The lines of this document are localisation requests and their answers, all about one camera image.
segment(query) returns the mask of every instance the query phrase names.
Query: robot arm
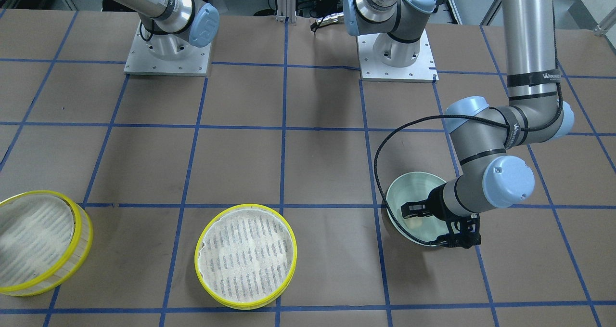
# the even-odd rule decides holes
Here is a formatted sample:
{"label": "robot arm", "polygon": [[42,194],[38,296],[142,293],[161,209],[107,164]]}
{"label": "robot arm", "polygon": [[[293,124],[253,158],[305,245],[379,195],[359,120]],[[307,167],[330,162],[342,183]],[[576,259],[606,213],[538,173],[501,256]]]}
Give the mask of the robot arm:
{"label": "robot arm", "polygon": [[[345,0],[348,33],[396,33],[407,13],[392,0]],[[567,134],[574,123],[570,106],[562,100],[556,65],[552,0],[502,0],[508,61],[509,105],[490,107],[480,96],[457,101],[445,114],[471,116],[505,124],[496,127],[464,118],[447,118],[447,130],[460,160],[462,176],[434,188],[427,199],[401,207],[402,217],[433,216],[447,224],[449,234],[429,245],[470,248],[480,244],[479,213],[509,207],[528,198],[535,186],[526,163],[506,150],[516,145],[541,143]],[[420,24],[420,34],[425,22]],[[412,41],[400,42],[407,45]]]}
{"label": "robot arm", "polygon": [[115,1],[137,11],[150,33],[170,33],[198,48],[212,42],[218,31],[218,11],[202,0]]}

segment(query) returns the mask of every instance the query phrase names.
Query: yellow-rimmed basket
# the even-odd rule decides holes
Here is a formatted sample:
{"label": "yellow-rimmed basket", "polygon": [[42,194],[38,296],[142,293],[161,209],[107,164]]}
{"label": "yellow-rimmed basket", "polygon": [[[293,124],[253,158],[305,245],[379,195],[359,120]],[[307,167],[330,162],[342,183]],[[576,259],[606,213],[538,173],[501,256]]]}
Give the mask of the yellow-rimmed basket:
{"label": "yellow-rimmed basket", "polygon": [[239,310],[264,307],[295,273],[297,243],[288,222],[260,204],[240,204],[216,215],[194,250],[194,270],[218,302]]}
{"label": "yellow-rimmed basket", "polygon": [[60,285],[85,261],[92,236],[86,212],[55,191],[0,202],[0,293],[34,296]]}

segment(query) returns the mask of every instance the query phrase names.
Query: round container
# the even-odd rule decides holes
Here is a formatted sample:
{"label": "round container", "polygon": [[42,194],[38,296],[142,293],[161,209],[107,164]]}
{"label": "round container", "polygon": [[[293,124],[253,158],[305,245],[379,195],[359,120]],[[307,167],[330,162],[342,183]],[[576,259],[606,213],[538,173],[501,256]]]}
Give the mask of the round container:
{"label": "round container", "polygon": [[85,211],[54,191],[30,191],[0,203],[0,293],[33,296],[79,269],[92,244]]}
{"label": "round container", "polygon": [[276,211],[240,204],[207,224],[194,250],[194,269],[217,301],[240,310],[274,301],[293,278],[297,243]]}
{"label": "round container", "polygon": [[[400,210],[400,207],[407,202],[419,202],[420,200],[426,199],[434,187],[438,187],[444,183],[445,180],[438,178],[436,175],[424,173],[422,171],[413,171],[411,173],[400,175],[389,186],[387,195],[385,196],[387,203],[391,207],[396,220],[398,220],[404,230],[413,235],[413,237],[427,242],[435,240],[439,235],[449,233],[449,230],[447,230],[447,224],[444,221],[434,217],[434,215],[429,217],[411,217],[409,219],[403,219],[402,211]],[[396,222],[394,222],[394,219],[392,219],[392,215],[389,212],[387,214],[389,215],[391,222],[394,224],[394,227],[396,227],[396,230],[402,233],[402,235],[404,235],[407,239],[416,242],[396,225]]]}

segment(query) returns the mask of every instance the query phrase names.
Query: ribbed white surface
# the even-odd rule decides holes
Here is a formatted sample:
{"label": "ribbed white surface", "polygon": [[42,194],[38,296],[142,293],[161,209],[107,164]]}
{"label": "ribbed white surface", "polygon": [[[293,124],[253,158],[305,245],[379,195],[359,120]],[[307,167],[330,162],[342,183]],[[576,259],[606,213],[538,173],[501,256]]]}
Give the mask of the ribbed white surface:
{"label": "ribbed white surface", "polygon": [[253,207],[230,211],[203,237],[198,265],[207,286],[224,299],[247,303],[279,288],[293,261],[284,223]]}
{"label": "ribbed white surface", "polygon": [[18,198],[0,208],[0,287],[37,278],[68,248],[75,223],[70,207],[49,195]]}

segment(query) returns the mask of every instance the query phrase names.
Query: grid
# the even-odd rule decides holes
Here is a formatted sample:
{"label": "grid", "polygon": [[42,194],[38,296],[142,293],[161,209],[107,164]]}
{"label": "grid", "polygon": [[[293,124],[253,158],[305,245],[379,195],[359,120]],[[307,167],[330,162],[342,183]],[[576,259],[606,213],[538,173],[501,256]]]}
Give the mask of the grid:
{"label": "grid", "polygon": [[[4,15],[6,10],[2,11],[0,13],[0,18],[2,18],[2,16]],[[73,122],[66,122],[66,123],[57,123],[57,122],[34,122],[34,121],[28,121],[28,117],[31,114],[33,108],[35,107],[35,103],[37,103],[37,100],[40,96],[40,93],[42,92],[46,81],[48,80],[49,75],[52,72],[53,67],[56,64],[80,64],[80,63],[88,63],[88,64],[124,64],[125,62],[123,61],[76,61],[76,60],[60,60],[59,56],[60,53],[62,51],[62,48],[66,42],[66,39],[68,38],[70,31],[73,27],[73,24],[75,22],[75,20],[77,19],[79,13],[75,13],[75,15],[73,15],[71,22],[68,26],[68,29],[66,30],[66,33],[64,34],[64,38],[62,40],[62,42],[60,42],[60,46],[57,49],[57,52],[55,53],[55,56],[53,57],[53,59],[51,60],[45,60],[45,59],[0,59],[0,62],[14,62],[14,63],[19,63],[19,62],[41,62],[41,63],[49,63],[49,69],[46,73],[46,75],[44,76],[44,78],[42,79],[42,82],[40,83],[40,86],[37,90],[37,94],[35,95],[33,101],[31,102],[31,104],[29,105],[29,108],[23,118],[22,121],[2,121],[0,122],[0,126],[1,125],[17,125],[18,129],[17,132],[15,134],[15,136],[13,137],[13,140],[11,141],[11,144],[9,145],[6,154],[2,160],[2,162],[0,162],[0,171],[2,171],[2,169],[4,168],[4,165],[7,163],[7,161],[9,160],[9,158],[11,158],[11,152],[13,151],[13,148],[15,147],[16,142],[18,141],[20,134],[22,132],[22,129],[24,129],[24,127],[30,127],[30,126],[58,126],[58,127],[106,127],[106,133],[104,136],[104,140],[102,142],[102,146],[101,149],[99,151],[99,155],[97,157],[95,166],[94,166],[94,170],[92,172],[91,178],[90,178],[90,183],[88,184],[88,188],[86,190],[86,194],[85,197],[83,199],[83,202],[81,203],[81,205],[84,208],[88,208],[88,207],[107,207],[107,206],[112,206],[112,204],[107,204],[107,203],[90,203],[89,202],[89,197],[90,197],[90,193],[92,191],[92,187],[94,185],[94,181],[95,178],[97,176],[97,172],[99,167],[101,166],[101,160],[105,154],[105,148],[106,145],[109,141],[110,135],[112,133],[112,129],[114,128],[121,128],[121,127],[142,127],[142,128],[186,128],[186,129],[192,129],[193,132],[193,140],[192,140],[192,146],[191,146],[191,151],[190,151],[190,156],[189,156],[189,162],[188,162],[188,167],[186,169],[186,174],[185,174],[185,182],[183,184],[183,191],[182,191],[182,198],[181,198],[181,202],[178,204],[174,204],[174,203],[167,203],[167,204],[147,204],[147,203],[120,203],[117,204],[117,207],[123,207],[123,208],[177,208],[179,209],[179,217],[177,220],[177,227],[176,227],[176,234],[174,237],[174,245],[173,245],[173,250],[172,250],[172,254],[171,254],[171,262],[169,264],[169,272],[167,275],[167,285],[166,285],[166,289],[165,289],[165,295],[164,295],[164,300],[163,300],[163,305],[162,307],[158,308],[138,308],[138,309],[115,309],[115,308],[86,308],[86,309],[59,309],[55,307],[55,303],[57,301],[57,298],[59,296],[59,292],[62,288],[62,286],[57,287],[54,291],[53,291],[53,296],[51,299],[51,302],[48,306],[47,309],[0,309],[0,314],[45,314],[46,318],[44,320],[43,326],[47,327],[50,323],[50,320],[52,318],[52,316],[54,314],[160,314],[160,323],[159,326],[163,327],[165,325],[165,320],[166,320],[166,316],[167,314],[171,314],[171,313],[203,313],[203,312],[207,312],[207,313],[215,313],[215,312],[235,312],[235,310],[233,309],[229,309],[226,307],[200,307],[200,308],[196,308],[196,307],[186,307],[186,308],[178,308],[178,307],[168,307],[168,303],[169,303],[169,295],[171,293],[171,286],[172,286],[172,279],[174,276],[174,269],[176,267],[176,258],[177,258],[177,254],[178,254],[178,245],[179,245],[179,241],[180,241],[180,234],[182,232],[182,221],[183,221],[183,215],[184,215],[184,211],[185,209],[193,209],[193,208],[209,208],[209,209],[220,209],[220,208],[226,208],[226,207],[231,207],[233,206],[233,204],[194,204],[194,203],[188,203],[187,202],[187,193],[189,190],[189,184],[191,182],[191,172],[192,172],[192,165],[193,165],[193,160],[194,160],[194,154],[195,154],[195,150],[196,150],[196,146],[197,146],[197,140],[198,140],[198,135],[200,130],[202,129],[221,129],[221,130],[276,130],[276,131],[280,131],[282,133],[281,136],[281,152],[280,152],[280,191],[279,191],[279,195],[280,195],[280,199],[278,204],[268,204],[269,207],[271,208],[275,208],[275,209],[279,209],[281,214],[284,214],[284,209],[297,209],[297,208],[301,208],[301,209],[322,209],[322,208],[328,208],[328,209],[345,209],[345,208],[358,208],[358,209],[372,209],[373,214],[374,214],[374,227],[376,230],[376,240],[377,240],[377,247],[378,247],[378,254],[379,254],[379,261],[380,261],[380,268],[381,268],[381,276],[382,276],[382,281],[383,281],[383,292],[384,292],[384,300],[385,300],[385,304],[377,304],[377,305],[334,305],[334,306],[319,306],[319,305],[314,305],[314,306],[304,306],[304,305],[282,305],[282,299],[284,299],[284,295],[281,298],[278,298],[275,302],[274,306],[268,306],[268,307],[264,307],[259,309],[258,311],[260,312],[271,312],[271,313],[275,313],[275,320],[274,320],[274,324],[275,327],[279,327],[280,325],[280,316],[282,312],[321,312],[321,311],[361,311],[361,310],[383,310],[385,311],[386,315],[387,315],[387,324],[388,326],[392,327],[394,325],[393,319],[392,319],[392,311],[398,311],[398,310],[438,310],[438,309],[490,309],[491,311],[491,316],[493,318],[493,323],[496,327],[499,327],[500,323],[499,323],[499,316],[497,314],[497,308],[506,308],[506,307],[548,307],[548,306],[582,306],[582,307],[590,307],[591,311],[592,311],[592,316],[594,317],[594,321],[596,323],[596,325],[598,327],[602,326],[601,321],[599,320],[599,316],[596,312],[596,306],[603,306],[603,305],[616,305],[616,301],[596,301],[596,300],[592,300],[592,298],[590,297],[587,285],[585,283],[585,279],[583,278],[582,272],[579,269],[578,263],[576,261],[576,257],[574,256],[574,253],[571,249],[571,246],[569,244],[567,235],[565,234],[565,230],[563,228],[563,226],[561,225],[561,220],[559,219],[559,213],[557,212],[557,209],[616,209],[616,206],[603,206],[603,205],[587,205],[587,204],[579,204],[579,205],[572,205],[572,204],[555,204],[552,201],[552,198],[550,196],[550,192],[548,191],[548,187],[547,184],[544,180],[543,174],[541,173],[541,167],[539,167],[539,162],[535,156],[535,153],[533,152],[533,149],[530,145],[527,145],[527,149],[528,149],[528,153],[530,154],[532,161],[533,161],[533,165],[535,166],[535,169],[537,171],[537,174],[539,174],[539,178],[541,180],[541,186],[543,187],[543,190],[545,191],[545,194],[547,196],[548,199],[548,204],[520,204],[520,205],[515,205],[513,207],[515,208],[520,208],[520,209],[550,209],[554,215],[554,221],[556,222],[559,232],[561,234],[561,237],[563,239],[563,242],[567,248],[567,252],[568,255],[570,257],[570,260],[572,262],[572,265],[574,266],[574,269],[576,271],[577,277],[579,279],[579,283],[581,284],[581,287],[583,289],[583,292],[585,294],[585,301],[511,301],[511,302],[495,302],[493,300],[492,297],[492,293],[491,293],[491,289],[490,289],[490,282],[488,280],[488,274],[486,272],[486,268],[484,266],[484,261],[483,261],[483,257],[482,257],[482,252],[481,252],[481,247],[477,246],[475,247],[475,252],[477,255],[477,259],[479,261],[479,266],[481,269],[481,274],[482,274],[482,278],[484,281],[484,285],[485,285],[485,290],[486,290],[486,294],[487,294],[487,298],[488,298],[488,302],[486,303],[440,303],[440,304],[392,304],[390,301],[390,297],[389,297],[389,285],[388,285],[388,281],[387,281],[387,270],[385,269],[385,255],[384,255],[384,251],[383,251],[383,241],[382,241],[382,235],[381,235],[381,226],[379,224],[379,212],[382,209],[382,205],[379,204],[378,202],[378,196],[377,196],[377,192],[376,192],[376,188],[374,186],[374,173],[372,171],[372,152],[371,152],[371,145],[370,145],[370,133],[371,132],[388,132],[393,130],[393,128],[370,128],[368,127],[368,117],[367,117],[367,106],[366,106],[366,101],[365,101],[365,97],[364,97],[364,85],[363,82],[359,79],[358,81],[358,89],[359,89],[359,93],[360,93],[360,97],[361,97],[361,113],[362,113],[362,120],[363,120],[363,127],[289,127],[287,126],[287,122],[286,122],[286,108],[287,108],[287,76],[288,76],[288,69],[289,68],[314,68],[314,69],[346,69],[346,70],[359,70],[358,68],[354,67],[354,66],[345,66],[345,65],[335,65],[335,66],[319,66],[319,65],[299,65],[299,64],[289,64],[288,63],[288,45],[289,45],[289,27],[288,24],[285,23],[284,24],[284,63],[283,64],[259,64],[259,63],[249,63],[249,62],[224,62],[224,61],[213,61],[213,65],[243,65],[243,66],[264,66],[264,67],[273,67],[273,68],[283,68],[283,90],[282,90],[282,125],[281,126],[238,126],[238,125],[203,125],[202,124],[202,112],[203,112],[203,108],[204,108],[204,104],[205,104],[205,100],[206,100],[206,94],[207,94],[207,82],[208,79],[205,79],[205,82],[203,84],[203,89],[202,89],[202,96],[200,99],[200,105],[199,105],[199,110],[198,110],[198,115],[197,115],[197,119],[196,119],[196,123],[194,125],[181,125],[181,124],[140,124],[140,123],[116,123],[116,116],[118,113],[118,110],[121,106],[122,100],[123,100],[123,96],[125,94],[125,90],[126,90],[126,86],[129,82],[130,76],[126,76],[124,81],[123,81],[123,85],[121,88],[121,92],[119,93],[118,97],[117,97],[117,102],[114,108],[114,112],[112,114],[112,118],[110,120],[109,123],[73,123]],[[483,35],[484,38],[484,42],[486,44],[486,47],[490,53],[490,57],[494,63],[494,66],[496,68],[496,72],[473,72],[473,71],[457,71],[457,70],[438,70],[439,73],[444,73],[444,74],[460,74],[460,75],[497,75],[499,76],[501,82],[502,82],[502,86],[504,87],[505,92],[507,92],[506,89],[506,85],[504,84],[504,79],[503,76],[506,75],[506,73],[502,73],[500,71],[499,68],[499,64],[497,63],[497,60],[495,59],[495,55],[491,50],[491,46],[490,43],[488,41],[488,38],[486,37],[486,33],[484,32],[484,28],[480,27],[481,33]],[[607,151],[605,145],[603,144],[602,138],[605,137],[612,137],[612,136],[616,136],[616,133],[613,132],[597,132],[595,126],[592,124],[591,118],[588,115],[588,113],[586,112],[582,101],[579,99],[576,90],[574,89],[574,86],[571,83],[571,79],[616,79],[616,77],[595,77],[592,75],[568,75],[567,73],[565,73],[565,70],[563,68],[563,66],[560,66],[561,71],[563,72],[563,77],[564,80],[567,82],[567,86],[571,89],[576,102],[579,105],[579,108],[581,108],[581,111],[583,112],[583,116],[585,118],[585,120],[587,121],[588,125],[590,126],[592,132],[571,132],[570,134],[568,134],[568,136],[592,136],[594,138],[596,138],[596,140],[598,141],[601,149],[603,150],[603,153],[605,155],[605,158],[607,158],[607,160],[609,161],[609,164],[611,165],[612,169],[614,170],[614,172],[616,173],[616,168],[614,167],[614,163],[612,161],[612,158],[609,155],[609,152]],[[443,110],[442,110],[442,105],[441,105],[441,101],[440,101],[440,97],[438,95],[438,85],[436,83],[432,84],[432,88],[433,88],[433,92],[434,92],[434,97],[435,97],[435,101],[438,107],[438,111],[440,112],[440,114],[443,114]],[[445,128],[445,122],[442,121],[442,127]],[[371,188],[371,192],[372,192],[372,203],[371,204],[288,204],[284,201],[284,169],[285,169],[285,149],[286,149],[286,135],[288,133],[288,131],[355,131],[355,132],[363,132],[364,134],[364,138],[365,138],[365,145],[366,145],[366,152],[367,152],[367,168],[368,168],[368,172],[370,174],[370,188]],[[460,175],[460,172],[458,171],[458,166],[456,165],[456,158],[455,158],[455,154],[453,152],[453,147],[451,145],[451,142],[449,140],[449,136],[446,135],[446,131],[445,130],[440,130],[440,129],[430,129],[430,128],[420,128],[420,129],[406,129],[403,130],[404,132],[435,132],[435,133],[442,133],[444,134],[444,138],[447,141],[447,145],[449,147],[449,155],[451,156],[451,162],[453,164],[453,169],[456,173],[457,176]]]}

